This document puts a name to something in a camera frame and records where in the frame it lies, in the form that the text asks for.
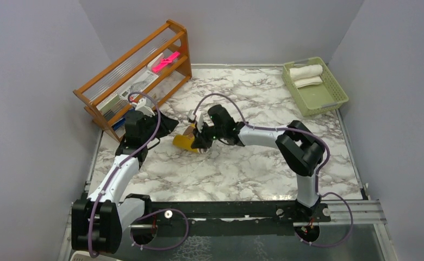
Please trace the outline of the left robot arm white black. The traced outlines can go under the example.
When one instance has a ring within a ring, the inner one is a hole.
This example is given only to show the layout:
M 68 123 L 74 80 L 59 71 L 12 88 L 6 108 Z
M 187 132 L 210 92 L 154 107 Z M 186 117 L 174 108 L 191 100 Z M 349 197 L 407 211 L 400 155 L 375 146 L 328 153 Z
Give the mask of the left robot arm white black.
M 120 246 L 124 229 L 132 221 L 146 223 L 152 218 L 149 196 L 135 195 L 125 200 L 121 196 L 144 163 L 147 145 L 154 139 L 171 134 L 178 124 L 178 120 L 159 111 L 152 116 L 135 110 L 128 112 L 126 132 L 115 151 L 109 173 L 93 193 L 73 204 L 73 250 L 114 254 Z

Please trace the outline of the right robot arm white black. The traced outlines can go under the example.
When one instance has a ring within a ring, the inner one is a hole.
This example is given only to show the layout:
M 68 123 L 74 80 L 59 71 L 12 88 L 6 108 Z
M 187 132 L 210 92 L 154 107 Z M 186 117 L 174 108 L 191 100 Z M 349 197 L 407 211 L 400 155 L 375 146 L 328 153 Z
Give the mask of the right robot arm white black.
M 191 148 L 207 150 L 214 141 L 224 140 L 231 146 L 262 146 L 278 149 L 296 174 L 297 196 L 295 214 L 302 221 L 309 221 L 317 213 L 320 203 L 316 170 L 321 167 L 327 146 L 314 137 L 300 121 L 294 120 L 282 127 L 251 126 L 246 121 L 235 121 L 226 108 L 215 105 L 208 110 L 213 124 L 203 121 L 200 114 L 191 113 L 194 140 Z

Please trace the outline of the yellow towel white trim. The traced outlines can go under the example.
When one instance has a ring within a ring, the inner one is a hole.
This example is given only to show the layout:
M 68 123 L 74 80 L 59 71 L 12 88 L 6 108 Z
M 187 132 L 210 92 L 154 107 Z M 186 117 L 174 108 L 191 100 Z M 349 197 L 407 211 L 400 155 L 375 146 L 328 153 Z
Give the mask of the yellow towel white trim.
M 183 134 L 178 134 L 173 138 L 173 146 L 198 154 L 205 154 L 212 146 L 211 141 L 203 136 L 204 127 L 197 128 L 195 123 L 187 127 Z

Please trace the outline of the white terry towel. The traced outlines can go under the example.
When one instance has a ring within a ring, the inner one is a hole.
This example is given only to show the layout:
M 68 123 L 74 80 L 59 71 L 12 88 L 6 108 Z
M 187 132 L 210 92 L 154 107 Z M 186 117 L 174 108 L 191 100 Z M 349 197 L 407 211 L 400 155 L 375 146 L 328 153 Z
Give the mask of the white terry towel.
M 289 70 L 290 78 L 297 88 L 321 84 L 320 75 L 322 73 L 323 67 L 319 64 L 293 67 Z

